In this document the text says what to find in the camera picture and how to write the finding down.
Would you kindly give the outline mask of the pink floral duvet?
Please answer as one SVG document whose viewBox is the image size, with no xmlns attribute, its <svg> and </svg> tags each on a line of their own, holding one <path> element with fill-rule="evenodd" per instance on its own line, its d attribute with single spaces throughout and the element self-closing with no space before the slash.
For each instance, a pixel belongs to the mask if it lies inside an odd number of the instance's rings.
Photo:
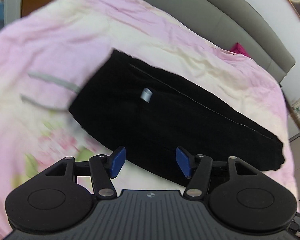
<svg viewBox="0 0 300 240">
<path fill-rule="evenodd" d="M 252 58 L 143 0 L 55 0 L 0 31 L 0 239 L 11 191 L 120 146 L 118 191 L 183 190 L 183 147 L 298 192 L 281 88 Z"/>
</svg>

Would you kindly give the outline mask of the magenta pillow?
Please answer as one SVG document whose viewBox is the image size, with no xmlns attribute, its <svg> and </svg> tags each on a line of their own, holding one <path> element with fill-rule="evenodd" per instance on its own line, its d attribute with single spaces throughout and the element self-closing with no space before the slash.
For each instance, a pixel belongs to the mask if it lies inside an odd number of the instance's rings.
<svg viewBox="0 0 300 240">
<path fill-rule="evenodd" d="M 235 53 L 235 54 L 242 54 L 246 57 L 251 58 L 251 56 L 248 54 L 246 49 L 238 42 L 236 42 L 232 48 L 230 49 L 230 52 Z"/>
</svg>

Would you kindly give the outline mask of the black pants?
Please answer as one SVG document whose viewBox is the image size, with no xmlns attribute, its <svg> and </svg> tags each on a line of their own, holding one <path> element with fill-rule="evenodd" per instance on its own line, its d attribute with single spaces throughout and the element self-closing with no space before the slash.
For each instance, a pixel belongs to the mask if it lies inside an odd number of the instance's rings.
<svg viewBox="0 0 300 240">
<path fill-rule="evenodd" d="M 191 81 L 113 51 L 69 107 L 80 126 L 131 163 L 181 186 L 175 151 L 215 161 L 231 155 L 260 171 L 284 163 L 281 140 Z"/>
</svg>

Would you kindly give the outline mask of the grey padded headboard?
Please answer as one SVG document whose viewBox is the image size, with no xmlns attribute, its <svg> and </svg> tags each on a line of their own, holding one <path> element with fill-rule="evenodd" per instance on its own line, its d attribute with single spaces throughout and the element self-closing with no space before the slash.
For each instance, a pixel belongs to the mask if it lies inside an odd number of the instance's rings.
<svg viewBox="0 0 300 240">
<path fill-rule="evenodd" d="M 222 49 L 241 44 L 277 82 L 295 59 L 266 20 L 246 0 L 144 0 Z"/>
</svg>

